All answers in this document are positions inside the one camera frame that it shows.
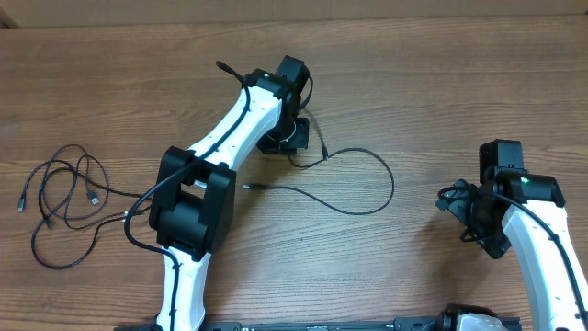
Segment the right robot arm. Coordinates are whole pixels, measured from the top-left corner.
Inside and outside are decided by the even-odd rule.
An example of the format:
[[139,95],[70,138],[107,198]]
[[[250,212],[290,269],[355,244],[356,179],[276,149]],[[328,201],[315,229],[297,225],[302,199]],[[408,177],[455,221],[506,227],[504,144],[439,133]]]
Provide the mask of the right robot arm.
[[584,330],[587,280],[568,228],[557,180],[532,175],[519,141],[479,149],[480,183],[460,179],[438,191],[436,207],[464,225],[460,239],[499,259],[514,250],[536,330]]

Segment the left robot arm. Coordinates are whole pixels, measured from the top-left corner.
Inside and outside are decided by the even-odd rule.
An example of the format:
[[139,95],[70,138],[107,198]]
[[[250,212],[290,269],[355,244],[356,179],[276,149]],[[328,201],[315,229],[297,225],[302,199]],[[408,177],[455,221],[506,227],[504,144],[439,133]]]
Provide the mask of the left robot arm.
[[236,172],[254,148],[282,155],[307,148],[309,121],[299,113],[310,77],[304,62],[290,56],[274,73],[239,75],[240,95],[219,124],[189,148],[164,153],[149,216],[165,266],[153,330],[200,329],[210,258],[233,219]]

